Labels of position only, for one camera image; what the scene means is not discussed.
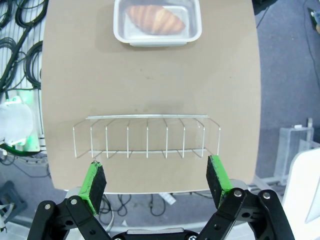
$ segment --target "green tape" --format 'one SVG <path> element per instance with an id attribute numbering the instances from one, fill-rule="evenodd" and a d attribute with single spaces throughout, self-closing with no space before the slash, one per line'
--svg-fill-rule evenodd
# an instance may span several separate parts
<path id="1" fill-rule="evenodd" d="M 90 192 L 91 192 L 91 188 L 93 186 L 93 181 L 97 175 L 98 172 L 98 168 L 101 167 L 101 163 L 94 161 L 93 163 L 91 163 L 88 172 L 86 173 L 84 182 L 82 184 L 82 187 L 79 191 L 79 197 L 81 197 L 84 201 L 87 201 L 87 203 L 89 204 L 89 207 L 91 208 L 93 215 L 96 215 L 97 212 L 94 208 L 94 205 L 90 199 Z"/>
<path id="2" fill-rule="evenodd" d="M 217 155 L 211 155 L 210 161 L 212 163 L 213 169 L 216 173 L 216 177 L 218 178 L 218 181 L 221 186 L 221 196 L 220 196 L 220 204 L 222 203 L 224 197 L 227 195 L 227 193 L 233 188 L 232 184 L 230 182 L 230 179 L 227 175 L 227 172 L 220 161 L 219 156 Z"/>

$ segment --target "metal frame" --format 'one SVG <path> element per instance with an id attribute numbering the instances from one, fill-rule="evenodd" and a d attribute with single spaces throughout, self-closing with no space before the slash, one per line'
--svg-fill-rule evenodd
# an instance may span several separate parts
<path id="1" fill-rule="evenodd" d="M 111 120 L 105 126 L 105 150 L 94 150 L 93 144 L 93 126 L 97 124 L 100 120 Z M 108 127 L 111 123 L 119 119 L 128 119 L 128 124 L 126 126 L 126 150 L 119 149 L 119 150 L 109 150 L 108 146 Z M 130 132 L 130 123 L 132 119 L 146 119 L 146 148 L 145 150 L 130 150 L 130 141 L 129 141 L 129 132 Z M 164 149 L 159 150 L 149 150 L 149 119 L 163 119 L 165 124 L 165 145 Z M 169 139 L 169 125 L 167 119 L 179 119 L 181 126 L 183 127 L 183 137 L 182 137 L 182 148 L 181 149 L 168 149 L 168 139 Z M 199 125 L 202 126 L 202 142 L 201 148 L 190 148 L 185 149 L 186 144 L 186 125 L 183 122 L 183 119 L 192 119 L 196 121 Z M 146 158 L 149 158 L 150 154 L 163 154 L 164 158 L 168 158 L 169 153 L 178 153 L 182 159 L 185 158 L 185 153 L 193 152 L 199 158 L 204 156 L 204 152 L 208 151 L 211 155 L 213 153 L 205 147 L 205 132 L 206 126 L 200 120 L 209 120 L 213 123 L 218 130 L 217 135 L 217 146 L 216 146 L 216 154 L 219 155 L 219 148 L 220 148 L 220 137 L 221 137 L 221 127 L 220 125 L 211 119 L 208 115 L 196 115 L 196 114 L 128 114 L 128 115 L 100 115 L 100 116 L 88 116 L 86 119 L 78 122 L 72 128 L 73 130 L 73 147 L 74 147 L 74 156 L 76 158 L 80 158 L 85 153 L 78 155 L 77 153 L 77 146 L 76 146 L 76 126 L 84 123 L 85 121 L 96 120 L 90 126 L 90 149 L 85 153 L 90 153 L 92 158 L 96 158 L 100 154 L 105 154 L 107 159 L 112 158 L 115 154 L 126 154 L 127 159 L 130 158 L 131 154 L 145 154 Z"/>

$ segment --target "gray floor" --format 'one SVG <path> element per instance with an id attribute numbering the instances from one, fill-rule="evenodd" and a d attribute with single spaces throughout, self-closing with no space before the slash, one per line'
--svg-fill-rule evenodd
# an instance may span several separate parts
<path id="1" fill-rule="evenodd" d="M 320 11 L 318 0 L 278 0 L 272 5 L 260 23 L 257 32 L 261 63 L 261 126 L 256 173 L 260 177 L 273 175 L 277 155 L 279 128 L 295 124 L 305 124 L 313 118 L 320 125 L 320 88 L 313 61 L 308 50 L 304 30 L 311 52 L 316 60 L 316 70 L 320 74 L 320 35 L 312 29 L 307 7 Z M 264 12 L 256 16 L 258 23 Z M 33 176 L 45 175 L 45 167 L 30 167 L 16 163 Z M 0 168 L 0 186 L 11 180 L 17 191 L 28 203 L 23 216 L 32 218 L 39 202 L 53 200 L 59 203 L 65 192 L 54 189 L 51 179 L 30 178 L 15 166 Z M 161 217 L 150 214 L 150 195 L 134 195 L 128 204 L 125 217 L 115 215 L 115 224 L 126 220 L 129 226 L 153 226 L 207 221 L 215 211 L 211 199 L 201 196 L 177 196 L 177 203 L 167 205 Z M 163 202 L 158 196 L 154 200 L 154 211 L 162 210 Z M 114 208 L 119 207 L 117 196 L 111 197 Z M 110 215 L 102 217 L 104 221 Z"/>

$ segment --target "cardboard surface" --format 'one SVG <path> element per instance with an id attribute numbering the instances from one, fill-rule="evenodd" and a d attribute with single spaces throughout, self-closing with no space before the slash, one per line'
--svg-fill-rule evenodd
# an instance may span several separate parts
<path id="1" fill-rule="evenodd" d="M 202 35 L 185 46 L 142 48 L 116 40 L 113 1 L 49 2 L 42 112 L 54 186 L 81 186 L 92 162 L 75 158 L 73 125 L 94 115 L 206 114 L 221 125 L 220 159 L 251 182 L 260 130 L 260 61 L 250 0 L 201 0 Z M 79 139 L 80 143 L 88 139 Z M 109 193 L 208 189 L 207 156 L 116 155 L 103 164 Z"/>

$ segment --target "food container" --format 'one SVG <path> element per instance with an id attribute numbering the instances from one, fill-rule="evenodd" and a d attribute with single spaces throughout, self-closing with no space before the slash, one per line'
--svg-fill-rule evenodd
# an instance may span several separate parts
<path id="1" fill-rule="evenodd" d="M 185 45 L 202 33 L 199 0 L 115 0 L 113 33 L 135 47 Z"/>

